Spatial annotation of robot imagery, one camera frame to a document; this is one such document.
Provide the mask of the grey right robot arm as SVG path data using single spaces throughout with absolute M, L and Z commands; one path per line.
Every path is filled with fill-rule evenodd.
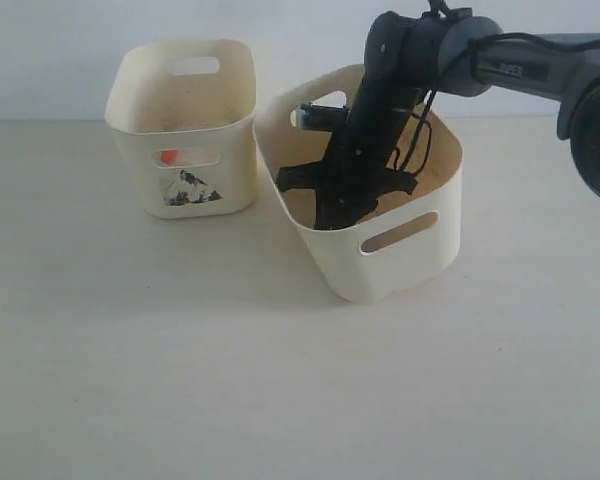
M 315 198 L 314 226 L 341 230 L 374 212 L 394 192 L 412 194 L 419 171 L 399 139 L 407 123 L 431 138 L 428 118 L 439 93 L 473 98 L 498 87 L 555 101 L 556 135 L 576 171 L 600 198 L 600 33 L 507 32 L 468 7 L 434 1 L 418 17 L 380 14 L 364 45 L 352 103 L 297 106 L 301 129 L 326 132 L 320 159 L 282 167 L 279 191 Z

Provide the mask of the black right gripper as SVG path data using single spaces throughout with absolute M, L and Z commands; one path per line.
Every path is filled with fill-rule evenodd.
M 412 193 L 415 176 L 389 168 L 399 139 L 419 101 L 419 90 L 392 81 L 364 79 L 347 106 L 346 123 L 330 135 L 320 159 L 279 169 L 282 193 L 315 196 L 315 230 L 342 230 L 372 213 L 381 196 Z

